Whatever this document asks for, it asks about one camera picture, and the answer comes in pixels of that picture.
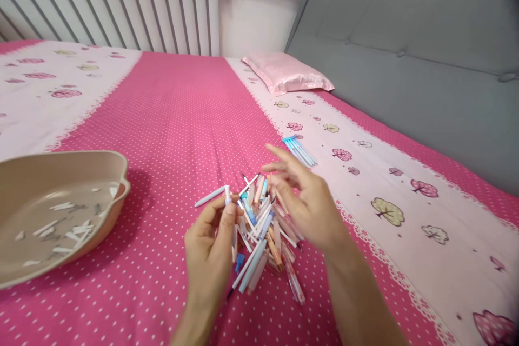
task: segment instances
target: right hand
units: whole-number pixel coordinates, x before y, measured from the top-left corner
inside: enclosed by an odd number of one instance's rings
[[[263,166],[263,171],[278,171],[269,182],[276,188],[301,233],[327,253],[350,239],[326,181],[312,173],[289,152],[267,144],[267,149],[280,159]],[[301,191],[297,197],[292,188]]]

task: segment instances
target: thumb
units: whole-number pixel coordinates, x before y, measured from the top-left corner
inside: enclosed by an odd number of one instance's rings
[[[307,212],[307,207],[296,196],[292,187],[279,176],[270,176],[271,184],[276,188],[278,196],[281,196],[285,205],[287,206],[288,213],[295,219],[302,217]]]
[[[231,254],[232,232],[234,231],[234,224],[236,221],[236,204],[229,203],[222,211],[220,218],[220,225],[218,227],[218,235],[213,245],[213,250],[216,250],[218,255],[222,253]]]

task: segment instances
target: left hand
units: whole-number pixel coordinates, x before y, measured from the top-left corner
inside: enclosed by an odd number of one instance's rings
[[[209,318],[216,317],[231,272],[232,232],[243,216],[235,204],[238,200],[238,195],[232,195],[233,202],[227,206],[225,196],[209,203],[184,236],[189,279],[186,309]]]

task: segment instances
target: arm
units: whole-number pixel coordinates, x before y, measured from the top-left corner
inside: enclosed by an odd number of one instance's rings
[[[235,202],[239,199],[233,195]],[[170,346],[205,346],[211,335],[232,266],[231,242],[243,211],[220,197],[204,208],[184,236],[188,301]]]
[[[288,152],[267,145],[280,161],[263,170],[278,171],[271,185],[283,198],[303,235],[323,253],[335,321],[343,345],[406,345],[377,283],[348,233],[326,182]],[[297,197],[292,188],[300,190]]]

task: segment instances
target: pen tip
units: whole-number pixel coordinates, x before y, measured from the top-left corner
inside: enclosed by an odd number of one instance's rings
[[[231,297],[231,294],[232,294],[233,291],[234,291],[234,288],[231,288],[231,290],[229,291],[229,294],[227,295],[227,298],[225,299],[225,301],[229,300],[229,297]]]

